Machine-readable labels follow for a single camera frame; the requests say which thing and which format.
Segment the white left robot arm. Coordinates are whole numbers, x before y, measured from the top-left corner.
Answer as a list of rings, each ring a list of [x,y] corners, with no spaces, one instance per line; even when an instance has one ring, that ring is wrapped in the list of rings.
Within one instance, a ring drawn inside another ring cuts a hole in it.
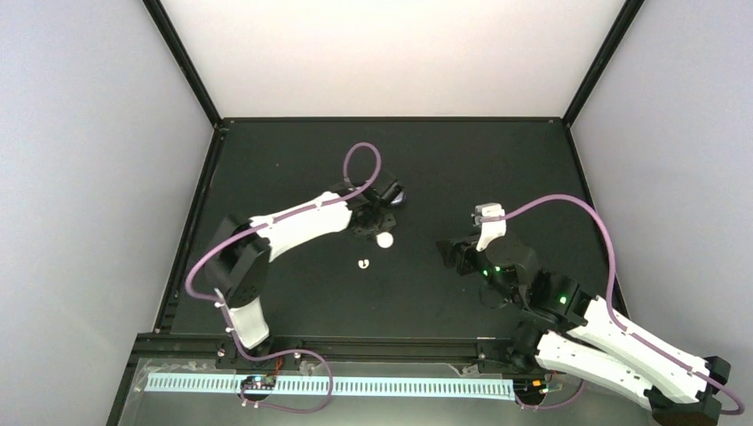
[[[323,235],[342,231],[389,248],[397,225],[392,211],[405,200],[404,186],[393,174],[385,173],[370,184],[337,183],[310,201],[271,215],[243,220],[226,217],[210,243],[214,253],[202,270],[217,298],[216,306],[228,317],[228,333],[249,350],[270,335],[261,292],[274,260]]]

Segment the lavender earbud charging case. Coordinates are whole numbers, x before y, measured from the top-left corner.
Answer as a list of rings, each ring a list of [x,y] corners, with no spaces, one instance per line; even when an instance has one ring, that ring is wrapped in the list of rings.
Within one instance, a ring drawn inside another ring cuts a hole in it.
[[[405,191],[400,191],[398,195],[392,200],[393,206],[400,206],[405,203],[407,195]]]

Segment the white oval charging case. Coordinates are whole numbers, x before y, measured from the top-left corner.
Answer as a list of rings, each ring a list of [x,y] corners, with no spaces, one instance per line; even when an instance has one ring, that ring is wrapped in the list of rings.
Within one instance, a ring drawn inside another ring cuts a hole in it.
[[[388,249],[394,243],[394,237],[389,232],[379,233],[375,237],[375,240],[376,240],[377,246],[380,247],[380,248],[382,248],[382,249]]]

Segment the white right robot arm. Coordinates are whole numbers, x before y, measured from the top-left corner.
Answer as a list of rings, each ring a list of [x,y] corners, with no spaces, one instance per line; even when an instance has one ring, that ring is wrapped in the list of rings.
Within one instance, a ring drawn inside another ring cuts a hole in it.
[[[731,372],[724,359],[701,358],[649,335],[605,298],[548,271],[515,236],[479,235],[438,241],[442,262],[459,275],[476,273],[524,319],[503,355],[513,369],[570,374],[649,411],[661,425],[716,425],[722,414],[715,384]]]

